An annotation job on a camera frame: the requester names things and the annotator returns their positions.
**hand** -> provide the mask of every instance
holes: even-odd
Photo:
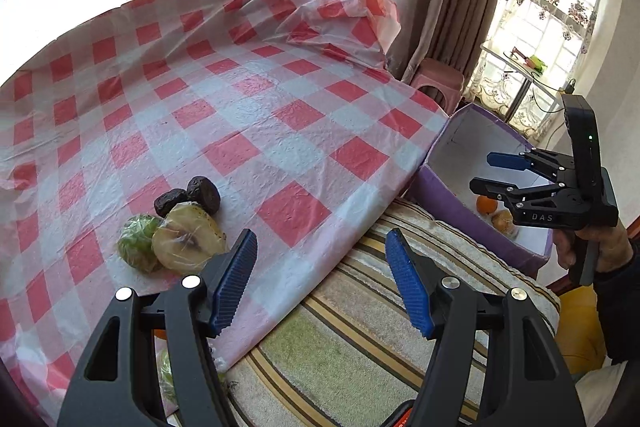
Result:
[[[600,244],[596,272],[610,272],[625,266],[634,255],[634,250],[626,236],[626,229],[620,220],[614,228],[587,227],[575,232],[575,235],[587,241],[597,241]],[[575,253],[572,250],[573,233],[554,230],[553,238],[558,252],[558,264],[568,270],[575,264]]]

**cardboard box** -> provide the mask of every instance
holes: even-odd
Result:
[[[533,172],[496,168],[486,162],[490,152],[517,154],[530,147],[529,142],[495,115],[471,103],[449,118],[405,197],[436,219],[466,233],[510,266],[535,277],[549,260],[552,231],[518,227],[518,235],[511,240],[476,211],[477,196],[469,190],[469,181],[476,176],[520,188],[548,184],[548,180]],[[498,209],[501,208],[503,204],[498,203]]]

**green fruit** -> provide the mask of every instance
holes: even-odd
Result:
[[[178,203],[153,238],[154,253],[169,270],[200,273],[207,261],[226,252],[226,235],[197,203]]]
[[[125,263],[144,273],[161,267],[151,244],[151,238],[160,223],[160,219],[148,214],[138,214],[127,220],[117,243],[118,254]]]

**pink stool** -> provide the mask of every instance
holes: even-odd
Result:
[[[453,114],[462,98],[464,83],[465,77],[458,70],[432,58],[425,58],[415,72],[411,86],[415,89],[435,87],[444,97],[444,105],[440,106],[445,113]]]

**striped blanket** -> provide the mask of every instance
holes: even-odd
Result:
[[[411,326],[386,264],[384,238],[395,227],[415,251],[475,289],[503,294],[525,288],[556,331],[553,293],[419,206],[396,199],[329,276],[226,374],[241,427],[378,427],[415,398],[434,342]],[[487,346],[487,334],[479,331],[463,423],[478,415]]]

